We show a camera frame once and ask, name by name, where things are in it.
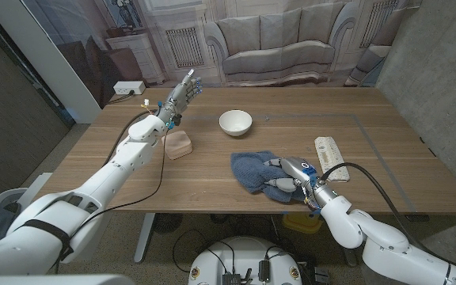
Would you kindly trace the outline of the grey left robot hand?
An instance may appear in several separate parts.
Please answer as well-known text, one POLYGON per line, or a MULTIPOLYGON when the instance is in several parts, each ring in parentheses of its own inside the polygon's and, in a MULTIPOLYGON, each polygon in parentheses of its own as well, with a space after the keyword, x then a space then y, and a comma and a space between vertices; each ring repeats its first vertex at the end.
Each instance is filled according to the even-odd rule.
POLYGON ((181 123, 182 113, 192 100, 202 93, 201 78, 194 78, 194 72, 191 69, 159 105, 156 116, 165 123, 168 129, 172 129, 181 123))

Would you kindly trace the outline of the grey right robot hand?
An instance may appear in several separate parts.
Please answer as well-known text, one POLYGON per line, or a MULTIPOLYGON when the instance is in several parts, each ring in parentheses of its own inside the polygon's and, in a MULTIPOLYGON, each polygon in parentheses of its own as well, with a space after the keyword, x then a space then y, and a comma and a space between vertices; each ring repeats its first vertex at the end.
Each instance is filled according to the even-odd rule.
POLYGON ((311 210, 321 210, 338 195, 321 179, 317 170, 305 159, 298 157, 274 158, 264 163, 282 169, 289 177, 276 178, 265 182, 284 192, 301 190, 303 203, 311 210))

